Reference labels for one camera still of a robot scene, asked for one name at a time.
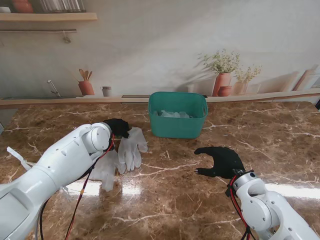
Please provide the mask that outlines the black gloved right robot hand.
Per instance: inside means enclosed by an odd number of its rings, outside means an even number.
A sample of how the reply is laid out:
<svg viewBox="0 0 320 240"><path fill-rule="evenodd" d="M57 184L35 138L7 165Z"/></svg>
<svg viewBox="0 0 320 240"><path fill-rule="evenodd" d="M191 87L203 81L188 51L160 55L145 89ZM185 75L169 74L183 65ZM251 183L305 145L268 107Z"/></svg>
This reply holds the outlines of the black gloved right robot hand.
<svg viewBox="0 0 320 240"><path fill-rule="evenodd" d="M195 169L195 173L198 175L211 178L221 177L223 179L232 179L235 176L234 170L246 171L239 155L228 147L200 147L194 151L194 154L206 154L213 158L213 167Z"/></svg>

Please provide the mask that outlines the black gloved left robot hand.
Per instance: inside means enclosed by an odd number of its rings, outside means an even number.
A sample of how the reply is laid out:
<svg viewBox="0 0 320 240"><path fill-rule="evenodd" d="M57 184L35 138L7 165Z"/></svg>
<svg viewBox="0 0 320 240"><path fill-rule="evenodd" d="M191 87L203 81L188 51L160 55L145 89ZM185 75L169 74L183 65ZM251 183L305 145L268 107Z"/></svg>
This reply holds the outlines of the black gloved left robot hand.
<svg viewBox="0 0 320 240"><path fill-rule="evenodd" d="M128 122L119 118L111 118L111 119L104 120L103 122L110 127L112 133L115 136L126 138L126 139L129 138L130 126Z"/></svg>

